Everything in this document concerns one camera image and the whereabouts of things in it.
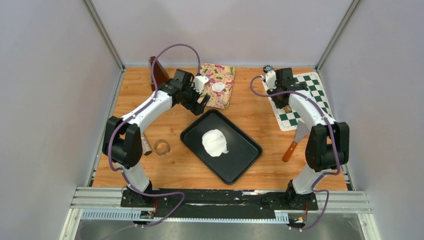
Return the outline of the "black baking tray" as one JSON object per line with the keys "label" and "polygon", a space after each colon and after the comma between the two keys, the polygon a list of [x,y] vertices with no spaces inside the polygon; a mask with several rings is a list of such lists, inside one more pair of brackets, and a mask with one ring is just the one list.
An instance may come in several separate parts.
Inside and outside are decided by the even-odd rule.
{"label": "black baking tray", "polygon": [[[211,157],[202,145],[202,136],[220,130],[227,141],[228,153]],[[180,134],[180,140],[223,183],[234,184],[262,155],[262,147],[216,109],[210,109]]]}

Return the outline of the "wooden pastry roller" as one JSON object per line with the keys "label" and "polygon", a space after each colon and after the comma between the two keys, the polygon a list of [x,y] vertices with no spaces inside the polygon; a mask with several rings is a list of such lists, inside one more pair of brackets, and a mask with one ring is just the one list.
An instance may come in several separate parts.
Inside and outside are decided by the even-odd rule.
{"label": "wooden pastry roller", "polygon": [[289,105],[283,107],[282,110],[284,110],[285,113],[291,113],[292,112],[292,109]]}

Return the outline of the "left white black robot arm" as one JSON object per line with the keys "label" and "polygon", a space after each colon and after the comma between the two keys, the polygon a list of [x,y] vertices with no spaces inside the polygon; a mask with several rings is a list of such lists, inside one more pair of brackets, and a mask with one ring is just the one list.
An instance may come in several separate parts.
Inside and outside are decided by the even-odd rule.
{"label": "left white black robot arm", "polygon": [[209,82],[207,76],[193,75],[177,69],[169,80],[155,85],[152,95],[133,111],[122,117],[111,116],[105,125],[102,153],[108,157],[110,168],[121,172],[127,187],[134,191],[134,200],[140,206],[149,206],[153,201],[151,181],[141,164],[143,146],[141,135],[161,114],[175,105],[182,105],[194,115],[204,112],[210,99],[201,94]]}

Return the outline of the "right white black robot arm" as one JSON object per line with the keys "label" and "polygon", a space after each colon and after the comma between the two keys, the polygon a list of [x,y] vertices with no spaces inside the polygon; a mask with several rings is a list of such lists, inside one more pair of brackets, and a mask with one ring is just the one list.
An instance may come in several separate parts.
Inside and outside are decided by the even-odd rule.
{"label": "right white black robot arm", "polygon": [[286,204],[298,209],[306,201],[305,195],[315,191],[315,186],[326,176],[338,175],[341,166],[349,160],[350,129],[346,122],[338,122],[318,105],[309,88],[298,83],[291,68],[275,72],[275,93],[281,106],[290,106],[301,120],[297,130],[308,136],[305,148],[306,165],[291,181],[293,189],[285,195]]}

